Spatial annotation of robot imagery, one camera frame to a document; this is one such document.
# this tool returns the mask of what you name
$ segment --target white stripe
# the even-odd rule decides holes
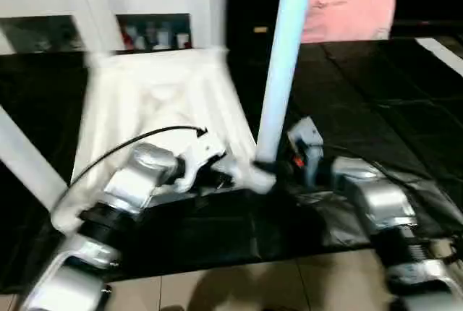
[[[417,42],[463,77],[463,59],[433,38],[417,38]]]
[[[48,211],[67,188],[66,182],[1,106],[0,159]],[[14,197],[15,194],[3,194],[3,196]]]

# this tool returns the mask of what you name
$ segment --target white fabric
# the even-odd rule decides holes
[[[249,161],[255,141],[220,50],[183,50],[157,54],[104,57],[90,76],[73,177],[114,146],[144,132],[173,125],[206,127],[233,155]],[[164,132],[147,138],[161,148],[181,153],[196,134]],[[71,231],[75,215],[96,196],[128,152],[118,153],[94,168],[69,193],[52,218],[55,227]]]

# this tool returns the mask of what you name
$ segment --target glass cabinet door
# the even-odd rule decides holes
[[[0,28],[16,53],[85,50],[72,16],[0,18]]]
[[[118,14],[116,18],[126,50],[192,48],[189,14]]]

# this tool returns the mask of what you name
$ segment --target small object on shelf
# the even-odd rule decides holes
[[[156,27],[154,22],[146,22],[146,38],[151,46],[156,45]]]
[[[169,23],[163,22],[162,28],[158,30],[158,44],[153,47],[154,50],[171,49],[171,28]]]
[[[190,36],[186,33],[177,34],[177,46],[179,47],[179,49],[191,48]]]
[[[144,51],[146,49],[145,39],[142,36],[137,36],[134,43],[135,49]]]

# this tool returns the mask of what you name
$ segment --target pink pillow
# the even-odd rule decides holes
[[[302,42],[387,39],[395,8],[396,0],[310,0]]]

